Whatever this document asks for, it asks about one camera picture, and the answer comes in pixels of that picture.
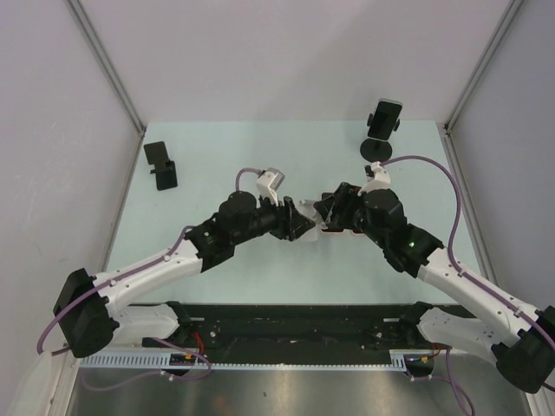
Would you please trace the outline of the white phone stand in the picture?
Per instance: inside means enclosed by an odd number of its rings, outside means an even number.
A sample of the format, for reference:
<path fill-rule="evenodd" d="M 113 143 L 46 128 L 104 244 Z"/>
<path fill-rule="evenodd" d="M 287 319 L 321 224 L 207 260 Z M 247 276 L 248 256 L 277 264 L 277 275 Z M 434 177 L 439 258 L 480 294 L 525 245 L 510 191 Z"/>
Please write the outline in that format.
<path fill-rule="evenodd" d="M 300 241 L 304 243 L 315 243 L 318 240 L 319 233 L 322 225 L 322 217 L 314 208 L 315 200 L 303 199 L 299 201 L 298 211 L 308 219 L 310 219 L 314 226 L 306 231 L 301 237 Z"/>

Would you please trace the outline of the black round-base phone stand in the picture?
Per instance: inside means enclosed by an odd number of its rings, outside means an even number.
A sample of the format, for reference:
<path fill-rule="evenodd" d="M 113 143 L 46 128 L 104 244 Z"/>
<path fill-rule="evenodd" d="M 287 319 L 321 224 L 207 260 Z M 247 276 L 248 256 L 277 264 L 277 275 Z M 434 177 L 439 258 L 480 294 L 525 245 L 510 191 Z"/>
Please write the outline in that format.
<path fill-rule="evenodd" d="M 393 148 L 389 140 L 375 140 L 368 137 L 361 143 L 359 152 L 368 162 L 384 162 L 392 157 Z"/>

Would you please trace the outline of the white-cased phone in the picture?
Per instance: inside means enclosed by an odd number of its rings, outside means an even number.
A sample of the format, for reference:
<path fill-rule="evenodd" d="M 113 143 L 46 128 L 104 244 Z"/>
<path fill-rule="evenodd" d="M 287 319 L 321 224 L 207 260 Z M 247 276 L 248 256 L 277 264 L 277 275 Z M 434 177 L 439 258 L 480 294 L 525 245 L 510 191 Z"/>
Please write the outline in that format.
<path fill-rule="evenodd" d="M 368 137 L 387 141 L 400 126 L 402 104 L 399 101 L 380 99 L 375 110 L 368 117 Z"/>

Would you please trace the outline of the black folding phone stand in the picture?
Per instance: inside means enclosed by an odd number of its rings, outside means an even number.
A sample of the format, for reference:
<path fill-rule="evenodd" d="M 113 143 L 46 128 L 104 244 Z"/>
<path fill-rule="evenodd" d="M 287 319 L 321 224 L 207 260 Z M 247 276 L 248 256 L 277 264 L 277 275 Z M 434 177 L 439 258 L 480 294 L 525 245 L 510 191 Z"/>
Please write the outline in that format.
<path fill-rule="evenodd" d="M 152 167 L 150 173 L 155 176 L 156 189 L 161 192 L 178 186 L 176 165 L 170 159 L 166 143 L 158 141 L 143 146 L 147 163 Z"/>

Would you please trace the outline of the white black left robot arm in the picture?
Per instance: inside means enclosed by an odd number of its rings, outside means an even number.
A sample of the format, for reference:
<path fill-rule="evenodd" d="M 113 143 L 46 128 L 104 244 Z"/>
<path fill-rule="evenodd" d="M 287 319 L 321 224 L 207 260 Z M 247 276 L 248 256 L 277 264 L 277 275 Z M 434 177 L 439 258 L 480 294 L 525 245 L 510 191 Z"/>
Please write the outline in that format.
<path fill-rule="evenodd" d="M 296 241 L 320 218 L 312 205 L 296 205 L 289 197 L 272 203 L 234 192 L 206 221 L 185 228 L 168 250 L 94 276 L 85 269 L 70 273 L 53 308 L 54 323 L 73 356 L 88 357 L 122 333 L 119 314 L 136 299 L 222 264 L 233 257 L 236 246 L 265 234 Z"/>

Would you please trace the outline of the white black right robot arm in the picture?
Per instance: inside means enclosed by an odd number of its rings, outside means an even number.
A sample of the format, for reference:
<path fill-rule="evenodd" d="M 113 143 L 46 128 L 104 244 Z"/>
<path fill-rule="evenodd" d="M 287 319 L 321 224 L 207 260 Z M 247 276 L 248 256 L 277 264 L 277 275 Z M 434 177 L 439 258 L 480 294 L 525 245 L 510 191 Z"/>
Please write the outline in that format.
<path fill-rule="evenodd" d="M 554 308 L 540 310 L 481 276 L 473 276 L 437 237 L 407 220 L 390 189 L 363 192 L 342 183 L 314 208 L 324 226 L 364 234 L 394 270 L 406 272 L 453 298 L 475 322 L 438 322 L 429 309 L 400 326 L 402 341 L 449 344 L 489 361 L 513 386 L 537 393 L 554 370 Z"/>

